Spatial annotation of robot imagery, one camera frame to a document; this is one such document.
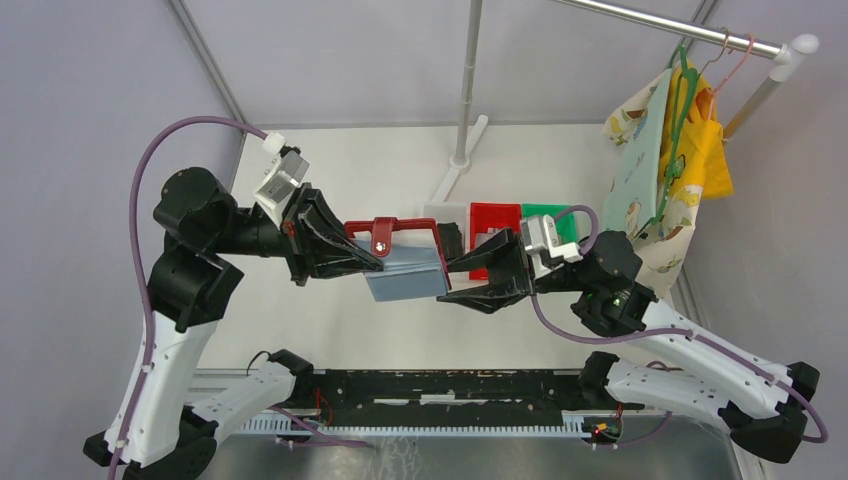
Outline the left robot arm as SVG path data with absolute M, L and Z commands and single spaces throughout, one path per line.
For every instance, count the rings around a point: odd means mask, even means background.
M 200 167 L 168 179 L 153 213 L 165 230 L 164 250 L 144 287 L 153 317 L 120 413 L 84 444 L 90 459 L 127 479 L 195 479 L 218 446 L 264 410 L 312 399 L 311 363 L 280 350 L 219 394 L 187 400 L 200 357 L 243 279 L 228 255 L 282 258 L 300 286 L 383 267 L 348 237 L 310 184 L 294 188 L 283 206 L 278 221 L 257 206 L 241 208 Z

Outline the red leather card holder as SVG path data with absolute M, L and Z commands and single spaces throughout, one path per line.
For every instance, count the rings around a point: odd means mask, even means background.
M 433 218 L 399 219 L 376 217 L 365 221 L 347 221 L 345 232 L 350 238 L 368 233 L 370 240 L 356 244 L 377 257 L 382 269 L 365 275 L 371 294 L 377 302 L 405 301 L 443 296 L 451 289 L 443 243 L 438 224 Z M 430 245 L 408 245 L 395 238 L 398 232 L 430 234 Z

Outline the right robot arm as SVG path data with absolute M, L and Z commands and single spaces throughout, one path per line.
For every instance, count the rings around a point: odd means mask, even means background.
M 594 347 L 577 382 L 585 405 L 663 409 L 714 426 L 763 460 L 789 462 L 808 423 L 819 421 L 811 404 L 819 371 L 763 359 L 687 319 L 637 281 L 641 264 L 621 232 L 563 244 L 533 228 L 507 229 L 448 262 L 450 272 L 483 269 L 488 282 L 443 301 L 492 314 L 575 292 L 581 342 Z

